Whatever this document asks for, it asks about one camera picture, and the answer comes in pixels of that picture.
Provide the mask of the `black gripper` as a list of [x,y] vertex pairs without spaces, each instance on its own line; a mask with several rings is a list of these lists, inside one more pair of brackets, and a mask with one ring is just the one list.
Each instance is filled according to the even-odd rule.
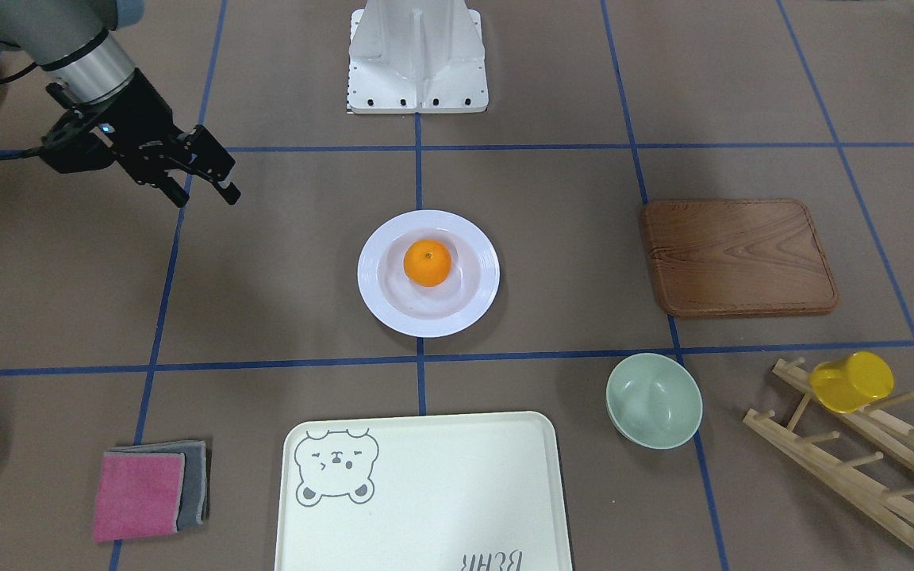
[[178,209],[184,209],[190,195],[171,177],[173,171],[206,180],[226,205],[236,205],[242,197],[232,172],[224,173],[224,145],[204,125],[188,131],[175,125],[170,106],[140,70],[100,102],[77,104],[55,82],[46,91],[65,112],[90,115],[116,164],[135,183],[159,188]]

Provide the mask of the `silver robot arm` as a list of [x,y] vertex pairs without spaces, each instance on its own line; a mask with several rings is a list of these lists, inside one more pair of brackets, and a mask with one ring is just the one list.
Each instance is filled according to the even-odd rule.
[[231,153],[206,126],[175,125],[167,101],[113,37],[144,10],[141,1],[0,1],[0,53],[29,55],[63,108],[39,145],[10,158],[38,158],[61,174],[119,165],[179,209],[190,197],[173,178],[182,172],[235,205],[242,194],[231,181]]

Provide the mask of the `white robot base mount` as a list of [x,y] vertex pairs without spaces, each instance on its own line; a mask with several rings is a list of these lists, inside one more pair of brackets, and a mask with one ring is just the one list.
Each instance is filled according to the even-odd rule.
[[464,1],[367,1],[351,12],[351,113],[482,113],[482,15]]

